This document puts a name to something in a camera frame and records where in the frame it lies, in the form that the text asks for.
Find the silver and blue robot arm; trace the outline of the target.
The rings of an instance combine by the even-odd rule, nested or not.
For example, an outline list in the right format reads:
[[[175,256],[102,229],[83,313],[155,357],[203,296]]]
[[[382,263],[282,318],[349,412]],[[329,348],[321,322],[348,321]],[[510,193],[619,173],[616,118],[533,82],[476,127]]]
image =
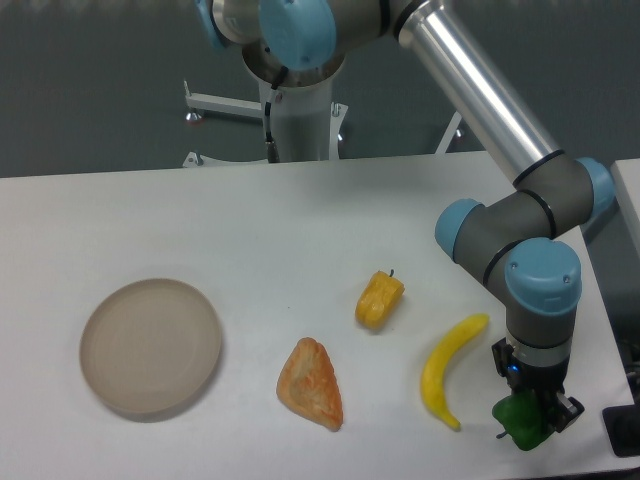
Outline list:
[[[199,1],[209,42],[238,45],[261,81],[260,119],[271,163],[325,160],[330,104],[287,97],[328,81],[345,55],[383,36],[413,52],[514,186],[485,206],[464,199],[440,215],[441,249],[506,309],[492,348],[511,398],[529,400],[535,425],[560,432],[583,411],[565,393],[581,263],[560,241],[614,200],[608,170],[572,159],[442,1]]]

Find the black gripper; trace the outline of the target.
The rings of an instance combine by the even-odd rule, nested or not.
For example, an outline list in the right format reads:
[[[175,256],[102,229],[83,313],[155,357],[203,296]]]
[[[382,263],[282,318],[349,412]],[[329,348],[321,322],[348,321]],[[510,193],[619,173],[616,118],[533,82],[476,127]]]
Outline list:
[[[567,397],[564,381],[568,372],[570,343],[548,349],[534,348],[505,337],[491,347],[494,364],[512,391],[532,390],[546,399],[546,420],[553,432],[561,433],[584,413],[583,404]]]

